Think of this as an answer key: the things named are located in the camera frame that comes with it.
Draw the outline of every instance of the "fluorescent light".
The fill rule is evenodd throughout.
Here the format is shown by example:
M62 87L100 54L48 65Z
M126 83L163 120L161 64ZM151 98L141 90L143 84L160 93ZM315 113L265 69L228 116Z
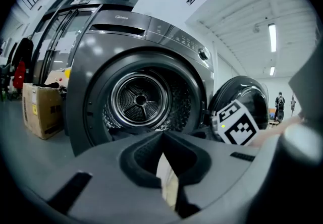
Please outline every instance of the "fluorescent light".
M276 25L269 24L268 28L269 28L269 34L271 36L272 52L276 52L276 50L277 50Z
M271 73L270 73L270 75L272 76L272 75L274 75L274 72L275 72L275 68L274 68L274 66L273 67L271 67Z

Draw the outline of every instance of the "dark gray washing machine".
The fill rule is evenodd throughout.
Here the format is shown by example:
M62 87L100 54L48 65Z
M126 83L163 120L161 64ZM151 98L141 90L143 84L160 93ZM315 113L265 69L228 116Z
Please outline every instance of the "dark gray washing machine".
M109 142L110 128L189 133L213 96L211 54L182 30L126 11L101 11L77 47L67 95L75 154Z

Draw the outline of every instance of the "brand logo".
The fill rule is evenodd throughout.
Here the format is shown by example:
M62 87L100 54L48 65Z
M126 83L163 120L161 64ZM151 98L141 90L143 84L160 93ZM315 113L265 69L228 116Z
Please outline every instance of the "brand logo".
M128 18L127 17L120 16L120 15L116 15L116 19L127 20Z

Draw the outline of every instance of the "floor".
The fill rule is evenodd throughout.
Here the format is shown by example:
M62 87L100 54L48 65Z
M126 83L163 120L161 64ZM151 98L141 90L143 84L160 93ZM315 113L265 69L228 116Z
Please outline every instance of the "floor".
M25 127L22 116L21 101L0 102L0 148L16 182L37 193L46 177L74 155L63 131L41 140Z

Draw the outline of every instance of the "washing machine door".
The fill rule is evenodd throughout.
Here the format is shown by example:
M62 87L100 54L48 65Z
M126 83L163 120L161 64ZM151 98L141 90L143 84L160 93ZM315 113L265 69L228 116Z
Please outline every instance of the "washing machine door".
M268 101L265 90L260 83L247 76L234 77L222 85L208 106L211 117L235 99L246 106L259 129L267 128Z

